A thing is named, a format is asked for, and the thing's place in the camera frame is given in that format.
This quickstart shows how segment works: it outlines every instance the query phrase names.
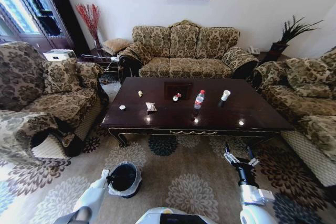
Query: vase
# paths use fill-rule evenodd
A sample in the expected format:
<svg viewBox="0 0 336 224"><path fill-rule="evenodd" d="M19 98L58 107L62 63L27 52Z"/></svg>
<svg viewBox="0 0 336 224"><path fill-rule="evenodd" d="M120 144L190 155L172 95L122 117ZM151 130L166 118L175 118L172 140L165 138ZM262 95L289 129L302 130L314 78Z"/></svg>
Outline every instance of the vase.
<svg viewBox="0 0 336 224"><path fill-rule="evenodd" d="M287 44L280 44L274 42L271 46L271 49L267 52L266 57L261 61L261 63L267 61L277 61L281 56L282 52L288 47Z"/></svg>
<svg viewBox="0 0 336 224"><path fill-rule="evenodd" d="M93 38L93 42L95 43L95 48L97 50L100 50L101 49L101 45L100 45L98 36Z"/></svg>

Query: white cup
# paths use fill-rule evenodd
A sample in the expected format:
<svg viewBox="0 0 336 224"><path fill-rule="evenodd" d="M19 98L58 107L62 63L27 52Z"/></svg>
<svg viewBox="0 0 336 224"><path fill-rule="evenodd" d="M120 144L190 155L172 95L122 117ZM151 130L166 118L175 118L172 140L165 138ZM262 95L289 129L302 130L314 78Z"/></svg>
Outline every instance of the white cup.
<svg viewBox="0 0 336 224"><path fill-rule="evenodd" d="M224 92L223 92L223 96L222 96L221 100L222 100L222 101L226 101L226 99L229 97L230 94L231 94L230 91L228 91L228 90L224 90Z"/></svg>

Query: trash can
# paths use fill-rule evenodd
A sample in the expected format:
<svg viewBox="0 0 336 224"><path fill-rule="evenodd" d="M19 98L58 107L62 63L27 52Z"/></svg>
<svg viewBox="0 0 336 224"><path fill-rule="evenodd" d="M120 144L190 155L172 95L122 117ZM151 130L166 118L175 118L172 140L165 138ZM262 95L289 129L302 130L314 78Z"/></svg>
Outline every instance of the trash can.
<svg viewBox="0 0 336 224"><path fill-rule="evenodd" d="M110 174L109 194L131 198L140 189L141 171L128 161L121 162Z"/></svg>

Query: telephone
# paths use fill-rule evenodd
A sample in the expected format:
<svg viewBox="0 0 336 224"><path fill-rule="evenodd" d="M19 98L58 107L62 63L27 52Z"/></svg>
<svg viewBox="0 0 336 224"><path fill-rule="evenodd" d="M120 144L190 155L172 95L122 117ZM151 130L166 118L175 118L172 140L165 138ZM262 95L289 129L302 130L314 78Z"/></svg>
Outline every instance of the telephone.
<svg viewBox="0 0 336 224"><path fill-rule="evenodd" d="M252 55L259 55L260 54L259 48L254 48L253 46L249 46L247 51Z"/></svg>

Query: floor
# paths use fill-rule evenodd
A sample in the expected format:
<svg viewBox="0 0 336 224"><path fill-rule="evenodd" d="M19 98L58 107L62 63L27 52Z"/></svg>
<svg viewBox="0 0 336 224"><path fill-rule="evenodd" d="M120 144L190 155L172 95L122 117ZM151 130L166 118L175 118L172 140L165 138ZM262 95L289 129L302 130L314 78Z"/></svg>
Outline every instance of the floor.
<svg viewBox="0 0 336 224"><path fill-rule="evenodd" d="M113 100L119 84L104 85ZM223 158L224 144L246 156L241 137L127 136L119 148L108 132L95 126L83 153L70 159L44 159L38 167L0 162L0 223L53 223L75 202L104 168L132 161L142 172L133 198L106 193L96 223L135 223L148 209L167 206L209 217L217 223L240 223L238 174ZM268 211L279 223L336 223L328 192L280 137L259 146L254 171L260 188L276 201Z"/></svg>

